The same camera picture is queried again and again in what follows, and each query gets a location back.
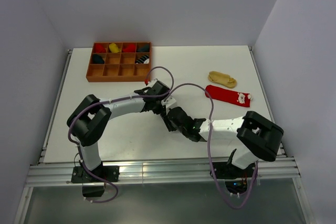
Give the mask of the red santa sock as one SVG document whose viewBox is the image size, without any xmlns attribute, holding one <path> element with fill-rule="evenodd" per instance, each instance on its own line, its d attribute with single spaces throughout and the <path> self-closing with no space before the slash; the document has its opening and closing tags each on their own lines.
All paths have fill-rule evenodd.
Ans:
<svg viewBox="0 0 336 224">
<path fill-rule="evenodd" d="M 237 106 L 249 108 L 252 96 L 250 93 L 243 93 L 208 85 L 205 88 L 205 96 L 213 100 L 230 103 Z"/>
</svg>

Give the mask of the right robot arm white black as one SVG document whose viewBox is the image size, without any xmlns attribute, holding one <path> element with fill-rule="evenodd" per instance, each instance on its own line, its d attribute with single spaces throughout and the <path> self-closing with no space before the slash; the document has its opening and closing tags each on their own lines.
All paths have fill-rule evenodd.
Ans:
<svg viewBox="0 0 336 224">
<path fill-rule="evenodd" d="M 275 161 L 284 135 L 281 127 L 255 111 L 234 119 L 211 121 L 194 119 L 177 106 L 162 112 L 161 118 L 170 132 L 179 131 L 193 142 L 240 140 L 242 146 L 232 151 L 227 164 L 228 173 L 234 177 L 259 159 Z"/>
</svg>

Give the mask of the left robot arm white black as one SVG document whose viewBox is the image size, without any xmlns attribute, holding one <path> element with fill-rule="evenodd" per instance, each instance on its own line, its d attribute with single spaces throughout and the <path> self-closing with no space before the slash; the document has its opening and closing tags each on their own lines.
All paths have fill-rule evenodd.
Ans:
<svg viewBox="0 0 336 224">
<path fill-rule="evenodd" d="M 101 100 L 95 95 L 86 96 L 67 120 L 69 141 L 79 148 L 80 160 L 85 166 L 83 175 L 91 182 L 104 176 L 99 155 L 98 141 L 108 122 L 119 116 L 152 111 L 162 112 L 161 101 L 170 88 L 159 80 L 153 80 L 140 90 L 112 100 Z"/>
</svg>

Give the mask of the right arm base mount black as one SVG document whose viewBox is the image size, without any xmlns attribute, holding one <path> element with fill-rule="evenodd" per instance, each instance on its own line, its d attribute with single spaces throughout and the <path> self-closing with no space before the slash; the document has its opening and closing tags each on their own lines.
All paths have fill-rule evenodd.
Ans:
<svg viewBox="0 0 336 224">
<path fill-rule="evenodd" d="M 245 169 L 241 169 L 229 162 L 213 162 L 209 174 L 214 180 L 217 189 L 223 190 L 219 185 L 219 180 L 224 180 L 226 191 L 238 195 L 247 192 L 249 187 L 248 179 L 250 178 L 251 182 L 254 183 L 258 170 L 254 163 L 248 165 Z"/>
</svg>

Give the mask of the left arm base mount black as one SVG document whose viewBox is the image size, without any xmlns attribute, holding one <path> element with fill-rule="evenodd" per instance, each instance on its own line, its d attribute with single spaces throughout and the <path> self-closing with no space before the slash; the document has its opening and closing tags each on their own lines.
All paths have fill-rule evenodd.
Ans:
<svg viewBox="0 0 336 224">
<path fill-rule="evenodd" d="M 82 166 L 73 168 L 71 183 L 82 184 L 82 195 L 86 198 L 99 198 L 101 197 L 106 188 L 106 183 L 103 185 L 91 185 L 92 183 L 103 183 L 104 179 L 109 182 L 117 182 L 119 179 L 119 166 L 100 166 L 92 171 L 94 176 L 89 174 Z"/>
</svg>

